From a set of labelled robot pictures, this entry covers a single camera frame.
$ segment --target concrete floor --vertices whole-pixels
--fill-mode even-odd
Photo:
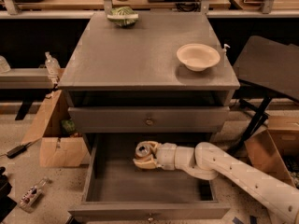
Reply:
[[[19,105],[12,103],[0,104],[0,154],[20,144],[27,129],[35,118],[38,103],[34,104],[30,113],[24,120],[15,121]],[[232,102],[232,108],[228,120],[221,133],[216,135],[217,143],[226,149],[244,131],[249,123],[252,113],[244,113]],[[289,100],[274,101],[268,113],[282,116],[298,116],[299,105],[294,105]],[[32,213],[26,213],[18,206],[3,221],[4,224],[65,224],[69,219],[68,207],[80,203],[85,183],[87,165],[79,168],[41,168],[39,166],[40,142],[30,146],[26,152],[8,159],[0,158],[0,166],[6,167],[5,175],[13,189],[9,197],[16,202],[22,195],[43,176],[47,176],[51,182],[46,186],[45,194],[38,199]],[[244,224],[250,223],[249,217],[257,217],[258,224],[271,223],[267,210],[242,189],[234,185],[230,180],[219,175],[214,181],[216,197],[220,203],[228,203],[231,209],[223,217],[217,220],[178,220],[158,221],[159,224],[227,224],[238,218]],[[148,223],[148,221],[118,221],[98,223]]]

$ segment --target gray cabinet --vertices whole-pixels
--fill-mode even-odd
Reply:
[[[176,57],[203,43],[221,61],[196,73]],[[181,171],[141,171],[133,164],[144,140],[195,146],[219,132],[239,83],[201,13],[139,12],[122,29],[95,14],[65,68],[59,88],[92,153],[79,221],[221,218],[212,182]]]

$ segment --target white bowl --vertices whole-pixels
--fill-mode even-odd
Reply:
[[[177,51],[178,59],[192,71],[203,71],[219,63],[220,54],[204,44],[187,44]]]

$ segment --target cardboard box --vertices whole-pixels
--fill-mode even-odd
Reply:
[[[76,167],[89,162],[89,153],[82,137],[65,137],[61,120],[70,119],[68,105],[62,91],[46,97],[22,143],[41,139],[42,167]]]
[[[282,157],[299,157],[299,117],[270,116],[268,129],[245,145],[255,168],[295,187]]]

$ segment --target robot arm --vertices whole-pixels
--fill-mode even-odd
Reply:
[[[142,169],[179,169],[196,178],[212,180],[221,173],[285,223],[299,224],[299,190],[203,142],[193,147],[141,142],[135,150],[135,165]]]

